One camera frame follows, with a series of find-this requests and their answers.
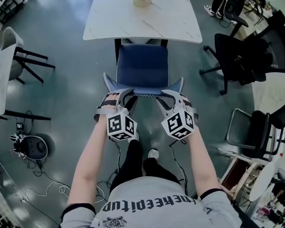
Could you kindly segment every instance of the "marble tabletop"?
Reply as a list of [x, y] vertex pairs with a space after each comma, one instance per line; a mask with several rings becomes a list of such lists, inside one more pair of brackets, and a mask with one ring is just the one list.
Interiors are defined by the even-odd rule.
[[13, 62], [15, 48], [16, 45], [12, 45], [0, 52], [0, 115], [5, 112], [10, 67]]
[[133, 5], [133, 0], [94, 0], [83, 39], [102, 38], [202, 42], [190, 0], [152, 0], [145, 8]]

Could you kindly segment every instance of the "white cable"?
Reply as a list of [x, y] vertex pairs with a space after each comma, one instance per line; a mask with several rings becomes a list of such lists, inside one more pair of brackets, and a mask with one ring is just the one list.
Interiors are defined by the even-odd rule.
[[[28, 204], [31, 204], [31, 202], [30, 202], [30, 200], [29, 200], [29, 198], [28, 198], [28, 196], [27, 196], [27, 194], [26, 194], [26, 190], [30, 190], [30, 191], [32, 191], [33, 193], [35, 193], [36, 195], [38, 195], [38, 196], [40, 196], [40, 197], [46, 197], [48, 194], [48, 188], [52, 185], [52, 184], [59, 184], [60, 185], [60, 187], [59, 187], [59, 192], [60, 193], [62, 193], [62, 194], [64, 194], [66, 197], [68, 197], [68, 195], [66, 195], [66, 189], [69, 189], [70, 191], [71, 191], [71, 189], [68, 187], [68, 186], [66, 186], [66, 185], [64, 185], [64, 184], [62, 184], [62, 183], [60, 183], [60, 182], [52, 182], [50, 185], [48, 185], [48, 187], [47, 187], [47, 192], [46, 192], [46, 194], [45, 195], [42, 195], [42, 194], [38, 194], [38, 193], [36, 193], [33, 189], [27, 189], [27, 188], [25, 188], [24, 189], [24, 191], [22, 191], [18, 186], [17, 186], [17, 184], [13, 181], [13, 179], [10, 177], [10, 175], [8, 174], [8, 172], [6, 171], [6, 169], [4, 168], [4, 166], [2, 165], [2, 163], [0, 162], [0, 166], [3, 168], [3, 170], [5, 171], [5, 173], [7, 174], [7, 176], [9, 177], [9, 179], [14, 183], [14, 189], [15, 189], [15, 192], [16, 192], [16, 195], [15, 196], [18, 196], [18, 198], [20, 199], [20, 201], [21, 202], [23, 202], [23, 201], [25, 201], [25, 202], [27, 202]], [[101, 202], [101, 201], [104, 201], [104, 199], [105, 199], [105, 194], [104, 194], [104, 191], [100, 188], [100, 187], [98, 187], [97, 186], [97, 188], [98, 189], [100, 189], [100, 191], [102, 192], [102, 200], [100, 200], [100, 201], [97, 201], [97, 202], [95, 202], [95, 203], [99, 203], [99, 202]]]
[[64, 194], [65, 196], [67, 196], [66, 195], [66, 189], [69, 189], [70, 191], [71, 191], [71, 189], [68, 187], [68, 186], [66, 186], [66, 185], [63, 185], [63, 184], [61, 184], [61, 183], [59, 183], [59, 182], [52, 182], [51, 184], [49, 184], [48, 185], [48, 187], [47, 187], [47, 192], [46, 192], [46, 194], [45, 195], [42, 195], [42, 194], [38, 194], [38, 193], [36, 193], [33, 189], [31, 189], [31, 188], [25, 188], [24, 190], [30, 190], [30, 191], [32, 191], [33, 193], [35, 193], [37, 196], [40, 196], [40, 197], [46, 197], [46, 196], [48, 196], [48, 188], [50, 187], [50, 186], [52, 186], [52, 184], [59, 184], [60, 185], [60, 187], [59, 187], [59, 192], [60, 193], [62, 193], [62, 194]]

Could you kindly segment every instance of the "flower vase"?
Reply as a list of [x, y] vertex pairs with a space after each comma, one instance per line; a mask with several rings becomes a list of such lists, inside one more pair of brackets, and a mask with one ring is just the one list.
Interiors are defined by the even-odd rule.
[[152, 3], [152, 0], [133, 0], [133, 4], [137, 7], [147, 7]]

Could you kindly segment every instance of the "black sleeve cuff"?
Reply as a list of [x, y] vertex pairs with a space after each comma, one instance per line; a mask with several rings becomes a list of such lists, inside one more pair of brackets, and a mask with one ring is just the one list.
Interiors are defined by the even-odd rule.
[[89, 209], [96, 215], [95, 208], [92, 204], [90, 204], [90, 203], [74, 203], [74, 204], [71, 204], [70, 206], [66, 207], [66, 209], [62, 212], [61, 219], [63, 219], [63, 217], [66, 213], [68, 213], [74, 209], [80, 208], [80, 207]]
[[205, 191], [201, 196], [200, 196], [200, 200], [203, 200], [205, 197], [207, 197], [208, 195], [214, 193], [214, 192], [218, 192], [218, 191], [222, 191], [222, 189], [219, 188], [213, 188], [213, 189], [209, 189], [207, 191]]

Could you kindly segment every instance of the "white table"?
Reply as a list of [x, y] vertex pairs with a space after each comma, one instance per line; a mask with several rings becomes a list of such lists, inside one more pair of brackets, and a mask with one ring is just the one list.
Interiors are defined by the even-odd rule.
[[133, 5], [133, 0], [94, 0], [83, 39], [155, 38], [201, 43], [199, 29], [190, 0], [152, 0], [145, 8]]
[[36, 120], [50, 120], [48, 117], [12, 112], [5, 109], [6, 94], [10, 77], [10, 68], [13, 62], [16, 45], [12, 45], [0, 52], [0, 115], [24, 117]]
[[256, 181], [251, 189], [249, 200], [251, 202], [257, 200], [266, 191], [271, 179], [275, 174], [275, 163], [269, 162], [261, 171], [261, 173], [256, 178]]

